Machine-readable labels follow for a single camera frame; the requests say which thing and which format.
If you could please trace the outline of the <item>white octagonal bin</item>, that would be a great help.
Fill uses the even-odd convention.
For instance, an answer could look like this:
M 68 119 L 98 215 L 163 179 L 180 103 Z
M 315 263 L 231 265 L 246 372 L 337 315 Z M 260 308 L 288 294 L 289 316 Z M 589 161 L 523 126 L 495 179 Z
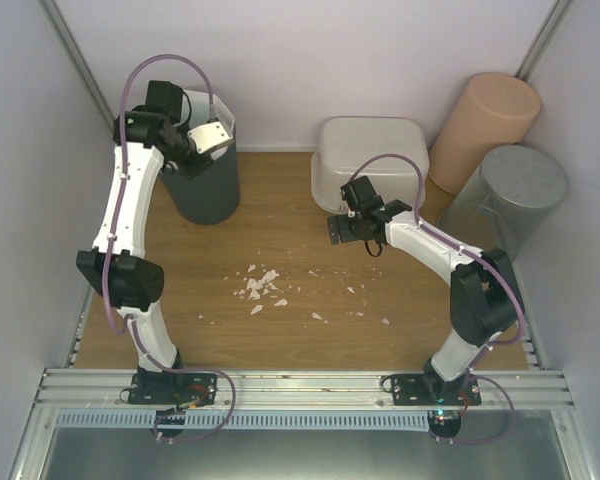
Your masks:
M 184 90 L 193 108 L 189 118 L 189 126 L 195 128 L 201 124 L 207 123 L 210 119 L 209 96 L 207 92 L 198 92 L 194 90 Z M 223 127 L 235 136 L 235 117 L 225 105 L 225 103 L 216 95 L 213 95 L 214 117 L 220 121 Z

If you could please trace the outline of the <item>dark grey bin white liner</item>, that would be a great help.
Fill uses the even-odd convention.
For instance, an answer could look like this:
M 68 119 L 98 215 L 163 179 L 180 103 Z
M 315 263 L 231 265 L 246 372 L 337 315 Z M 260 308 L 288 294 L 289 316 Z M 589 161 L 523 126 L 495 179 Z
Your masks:
M 231 217 L 240 204 L 239 165 L 234 144 L 199 176 L 187 179 L 168 169 L 160 178 L 180 215 L 194 224 L 219 224 Z

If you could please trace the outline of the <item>salmon pink plastic bin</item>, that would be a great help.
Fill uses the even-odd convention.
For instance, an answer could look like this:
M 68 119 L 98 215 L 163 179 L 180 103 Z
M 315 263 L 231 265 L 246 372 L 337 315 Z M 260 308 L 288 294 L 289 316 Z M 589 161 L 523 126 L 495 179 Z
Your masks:
M 539 94 L 518 78 L 471 77 L 430 150 L 429 177 L 458 194 L 488 152 L 523 139 L 541 108 Z

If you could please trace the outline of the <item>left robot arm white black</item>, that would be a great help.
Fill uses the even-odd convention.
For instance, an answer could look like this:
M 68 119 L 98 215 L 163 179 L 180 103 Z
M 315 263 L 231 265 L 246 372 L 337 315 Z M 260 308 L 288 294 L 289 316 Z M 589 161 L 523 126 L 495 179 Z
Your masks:
M 183 367 L 160 306 L 164 270 L 145 257 L 146 222 L 159 173 L 172 166 L 190 178 L 213 163 L 182 115 L 191 107 L 181 87 L 152 80 L 144 103 L 119 115 L 104 218 L 91 248 L 76 257 L 78 270 L 102 297 L 109 321 L 123 320 L 115 332 L 130 334 L 138 353 L 137 371 L 125 391 L 129 404 L 195 408 L 214 401 L 216 375 Z

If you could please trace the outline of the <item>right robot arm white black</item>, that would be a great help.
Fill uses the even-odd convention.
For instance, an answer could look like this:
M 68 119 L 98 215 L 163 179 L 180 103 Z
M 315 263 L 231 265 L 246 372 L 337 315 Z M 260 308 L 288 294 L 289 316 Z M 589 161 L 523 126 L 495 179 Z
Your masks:
M 348 211 L 328 218 L 331 243 L 362 241 L 401 250 L 427 266 L 450 288 L 451 331 L 423 367 L 423 393 L 431 403 L 454 398 L 482 352 L 524 320 L 524 304 L 510 256 L 500 248 L 466 245 L 423 220 L 400 200 L 384 202 L 368 177 L 340 188 Z

